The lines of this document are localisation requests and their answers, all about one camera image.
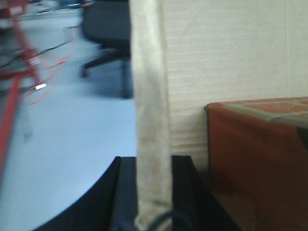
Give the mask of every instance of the white floor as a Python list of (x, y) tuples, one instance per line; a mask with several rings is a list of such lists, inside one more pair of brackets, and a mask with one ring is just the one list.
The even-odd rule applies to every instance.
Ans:
[[(23, 26), (30, 43), (45, 49), (63, 42), (62, 28), (79, 24), (79, 15), (57, 12), (28, 18)], [(90, 188), (115, 156), (135, 156), (134, 101), (119, 98), (119, 63), (79, 77), (80, 66), (101, 52), (98, 47), (78, 31), (75, 53), (50, 95), (21, 104), (2, 176), (0, 231), (43, 224)]]

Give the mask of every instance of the black office chair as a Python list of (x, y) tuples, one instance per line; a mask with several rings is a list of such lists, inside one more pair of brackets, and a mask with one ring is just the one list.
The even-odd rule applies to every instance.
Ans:
[(128, 64), (130, 61), (130, 17), (128, 0), (99, 0), (84, 8), (82, 31), (86, 38), (111, 48), (107, 54), (83, 66), (82, 77), (91, 67), (122, 60), (122, 97), (131, 97)]

